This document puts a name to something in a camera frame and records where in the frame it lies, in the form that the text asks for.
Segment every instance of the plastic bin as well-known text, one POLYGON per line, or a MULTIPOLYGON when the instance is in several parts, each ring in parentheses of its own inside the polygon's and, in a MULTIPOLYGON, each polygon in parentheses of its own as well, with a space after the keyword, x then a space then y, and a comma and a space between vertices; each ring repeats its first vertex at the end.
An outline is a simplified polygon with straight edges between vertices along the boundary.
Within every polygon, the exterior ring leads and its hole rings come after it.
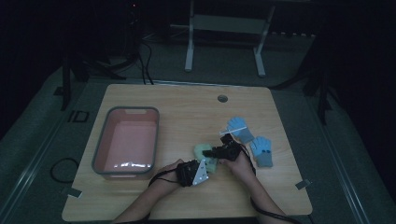
POLYGON ((154 107, 111 108, 92 169, 105 179, 150 179, 154 171, 160 113, 154 107))

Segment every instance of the table surface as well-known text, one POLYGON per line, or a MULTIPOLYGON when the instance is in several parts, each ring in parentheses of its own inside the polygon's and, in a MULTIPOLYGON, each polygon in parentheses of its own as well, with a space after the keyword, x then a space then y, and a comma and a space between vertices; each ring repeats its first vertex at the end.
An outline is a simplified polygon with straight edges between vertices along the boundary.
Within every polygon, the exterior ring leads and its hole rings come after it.
MULTIPOLYGON (((245 119, 255 136, 272 141, 272 168, 257 168, 257 177, 287 215, 308 215, 312 205, 302 181, 271 92, 258 87, 119 85, 108 86, 68 197, 66 221, 112 220, 147 187, 148 180, 105 180, 96 174, 92 158, 107 111, 114 106, 154 106, 160 111, 155 170, 182 159, 193 160, 194 146, 221 146, 219 131, 232 117, 245 119), (221 103, 219 95, 228 101, 221 103)), ((254 217, 248 193, 221 165, 201 185, 180 188, 161 200, 151 219, 254 217)))

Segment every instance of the person's left hand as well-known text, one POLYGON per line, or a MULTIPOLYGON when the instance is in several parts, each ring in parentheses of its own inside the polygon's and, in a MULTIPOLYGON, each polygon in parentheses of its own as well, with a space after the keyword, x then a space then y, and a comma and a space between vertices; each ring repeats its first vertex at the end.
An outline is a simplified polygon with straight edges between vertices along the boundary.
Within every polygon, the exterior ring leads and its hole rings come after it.
MULTIPOLYGON (((168 170, 173 170, 177 168, 177 165, 180 163, 183 163, 184 161, 181 159, 178 159, 172 164, 164 166, 162 169, 158 171, 158 173, 163 172, 163 171, 168 171, 168 170)), ((156 194, 159 198, 163 198, 166 195, 172 193, 176 189, 180 188, 181 186, 178 183, 172 183, 168 182, 166 180, 172 181, 172 182, 177 182, 177 175, 176 172, 170 172, 168 174, 160 176, 160 179, 155 180, 149 187, 148 189, 152 189, 152 193, 156 194)))

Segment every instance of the dark background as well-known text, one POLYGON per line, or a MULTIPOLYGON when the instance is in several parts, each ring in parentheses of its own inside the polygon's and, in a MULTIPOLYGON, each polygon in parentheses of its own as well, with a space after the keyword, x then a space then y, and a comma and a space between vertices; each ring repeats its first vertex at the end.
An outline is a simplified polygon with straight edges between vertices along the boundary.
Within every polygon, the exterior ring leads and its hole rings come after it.
MULTIPOLYGON (((204 13, 261 17, 263 7, 251 0, 200 1, 204 13)), ((138 22, 168 37, 169 24, 188 24, 188 1, 2 1, 0 3, 0 138, 12 126, 64 55, 83 52, 98 61, 117 51, 120 29, 138 22)), ((276 2, 270 31, 316 35, 304 69, 320 76, 330 70, 331 85, 396 199, 396 6, 386 1, 276 2)), ((128 47, 138 50, 140 26, 128 47)), ((80 59, 72 57, 76 76, 86 80, 80 59)))

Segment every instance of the white metal stand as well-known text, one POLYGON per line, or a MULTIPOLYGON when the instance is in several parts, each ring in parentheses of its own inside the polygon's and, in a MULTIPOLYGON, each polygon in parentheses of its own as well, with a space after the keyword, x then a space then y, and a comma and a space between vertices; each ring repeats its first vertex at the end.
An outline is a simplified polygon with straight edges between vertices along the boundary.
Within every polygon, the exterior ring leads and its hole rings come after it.
POLYGON ((187 47, 185 71, 190 72, 192 70, 192 59, 194 54, 194 30, 211 30, 260 35, 260 42, 253 49, 253 53, 256 60, 258 75, 259 77, 264 77, 265 70, 262 63, 262 47, 264 45, 265 37, 268 35, 268 29, 274 16, 274 12, 275 7, 272 6, 266 20, 200 15, 194 14, 194 0, 191 0, 189 45, 187 47))

